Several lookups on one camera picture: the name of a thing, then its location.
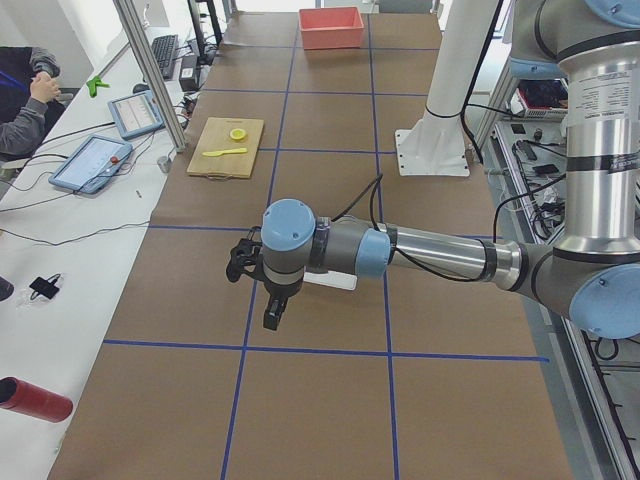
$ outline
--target cutting board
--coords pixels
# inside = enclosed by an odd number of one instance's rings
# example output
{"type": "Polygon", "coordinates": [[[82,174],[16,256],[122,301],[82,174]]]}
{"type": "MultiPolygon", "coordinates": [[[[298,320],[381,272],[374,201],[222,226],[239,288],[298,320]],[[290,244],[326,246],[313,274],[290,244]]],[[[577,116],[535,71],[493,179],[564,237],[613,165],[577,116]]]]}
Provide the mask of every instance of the cutting board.
{"type": "Polygon", "coordinates": [[[187,173],[198,177],[251,177],[263,128],[264,120],[209,117],[189,162],[187,173]],[[233,140],[229,133],[234,128],[243,128],[247,135],[240,141],[233,140]],[[247,153],[226,154],[219,157],[202,155],[202,152],[241,147],[245,147],[247,153]]]}

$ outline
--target keyboard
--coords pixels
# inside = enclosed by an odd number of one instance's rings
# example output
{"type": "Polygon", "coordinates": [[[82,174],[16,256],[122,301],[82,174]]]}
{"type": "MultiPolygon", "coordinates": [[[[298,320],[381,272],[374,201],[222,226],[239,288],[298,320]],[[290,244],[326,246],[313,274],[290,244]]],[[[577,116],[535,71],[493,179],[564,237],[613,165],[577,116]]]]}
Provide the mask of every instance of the keyboard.
{"type": "Polygon", "coordinates": [[[169,80],[173,77],[173,69],[176,65],[176,47],[178,46],[177,35],[163,35],[156,37],[151,43],[151,51],[156,57],[158,67],[162,73],[162,78],[169,80]]]}

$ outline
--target person's arm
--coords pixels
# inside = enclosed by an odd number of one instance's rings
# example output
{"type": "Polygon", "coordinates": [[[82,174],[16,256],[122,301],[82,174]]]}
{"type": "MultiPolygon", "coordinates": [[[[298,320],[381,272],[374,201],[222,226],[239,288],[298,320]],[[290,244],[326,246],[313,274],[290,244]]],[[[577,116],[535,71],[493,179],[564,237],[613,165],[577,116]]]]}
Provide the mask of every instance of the person's arm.
{"type": "Polygon", "coordinates": [[[35,73],[47,72],[51,78],[55,78],[60,75],[60,67],[54,57],[49,51],[40,47],[31,48],[31,59],[29,65],[35,73]]]}
{"type": "Polygon", "coordinates": [[[34,151],[44,137],[47,104],[29,98],[13,122],[0,125],[0,153],[22,155],[34,151]]]}

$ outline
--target tablet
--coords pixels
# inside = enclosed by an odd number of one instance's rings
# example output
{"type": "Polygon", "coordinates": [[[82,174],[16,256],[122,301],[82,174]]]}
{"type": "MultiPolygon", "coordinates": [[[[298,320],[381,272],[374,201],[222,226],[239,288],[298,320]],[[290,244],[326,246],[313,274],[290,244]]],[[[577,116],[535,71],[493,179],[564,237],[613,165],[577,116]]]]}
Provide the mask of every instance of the tablet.
{"type": "Polygon", "coordinates": [[[111,180],[132,150],[129,142],[91,135],[49,177],[49,183],[74,192],[95,193],[111,180]]]}
{"type": "Polygon", "coordinates": [[[125,140],[151,133],[164,125],[149,90],[112,100],[107,105],[120,136],[125,140]]]}

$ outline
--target brown table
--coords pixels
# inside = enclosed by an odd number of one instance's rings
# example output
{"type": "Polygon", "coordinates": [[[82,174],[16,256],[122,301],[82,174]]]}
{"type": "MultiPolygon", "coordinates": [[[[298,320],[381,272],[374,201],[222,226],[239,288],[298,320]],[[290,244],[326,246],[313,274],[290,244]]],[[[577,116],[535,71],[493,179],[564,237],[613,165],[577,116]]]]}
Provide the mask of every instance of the brown table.
{"type": "Polygon", "coordinates": [[[51,479],[572,477],[513,294],[391,268],[306,284],[274,333],[262,286],[225,278],[269,203],[334,215],[378,172],[387,221],[490,235],[481,166],[398,174],[440,40],[434,16],[379,14],[361,49],[304,51],[295,14],[232,20],[51,479]],[[251,179],[186,175],[210,116],[265,120],[251,179]]]}

